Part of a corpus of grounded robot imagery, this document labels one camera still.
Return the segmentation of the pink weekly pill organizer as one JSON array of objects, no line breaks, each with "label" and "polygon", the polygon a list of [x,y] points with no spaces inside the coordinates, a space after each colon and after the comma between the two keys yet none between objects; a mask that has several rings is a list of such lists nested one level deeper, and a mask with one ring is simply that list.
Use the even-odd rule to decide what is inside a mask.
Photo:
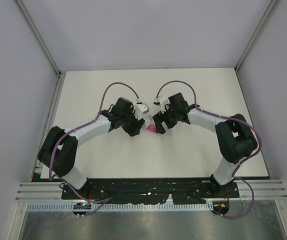
[{"label": "pink weekly pill organizer", "polygon": [[146,128],[147,131],[157,134],[157,128],[156,128],[156,124],[154,122],[153,116],[149,115],[148,119],[150,120],[150,124],[148,125],[148,127]]}]

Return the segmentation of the white pill bottle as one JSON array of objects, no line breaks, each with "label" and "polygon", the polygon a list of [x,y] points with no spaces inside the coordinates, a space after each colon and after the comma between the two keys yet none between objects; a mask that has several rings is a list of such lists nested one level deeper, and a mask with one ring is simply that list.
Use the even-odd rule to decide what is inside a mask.
[{"label": "white pill bottle", "polygon": [[143,123],[143,125],[142,125],[142,129],[146,129],[146,128],[148,128],[150,125],[152,124],[152,121],[149,119],[149,118],[145,118],[144,119],[144,123]]}]

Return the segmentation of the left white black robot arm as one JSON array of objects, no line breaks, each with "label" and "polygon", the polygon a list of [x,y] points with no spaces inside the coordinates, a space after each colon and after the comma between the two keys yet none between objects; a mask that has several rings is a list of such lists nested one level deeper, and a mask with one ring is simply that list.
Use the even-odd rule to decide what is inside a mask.
[{"label": "left white black robot arm", "polygon": [[47,134],[37,159],[47,166],[50,173],[66,181],[73,187],[73,193],[79,199],[90,195],[90,182],[75,166],[77,150],[93,138],[122,128],[134,137],[147,127],[144,115],[149,107],[143,103],[136,104],[120,97],[109,109],[99,112],[98,117],[89,123],[72,129],[54,126]]}]

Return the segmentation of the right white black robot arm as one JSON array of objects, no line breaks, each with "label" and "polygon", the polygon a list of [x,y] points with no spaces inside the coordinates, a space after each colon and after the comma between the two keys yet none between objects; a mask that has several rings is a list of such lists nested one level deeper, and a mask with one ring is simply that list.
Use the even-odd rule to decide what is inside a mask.
[{"label": "right white black robot arm", "polygon": [[216,171],[210,176],[209,190],[215,197],[223,196],[242,161],[250,157],[258,147],[244,116],[220,116],[197,104],[189,105],[180,92],[170,97],[157,97],[153,103],[160,107],[160,111],[152,117],[158,134],[166,133],[163,124],[172,129],[182,122],[202,127],[216,135],[222,158]]}]

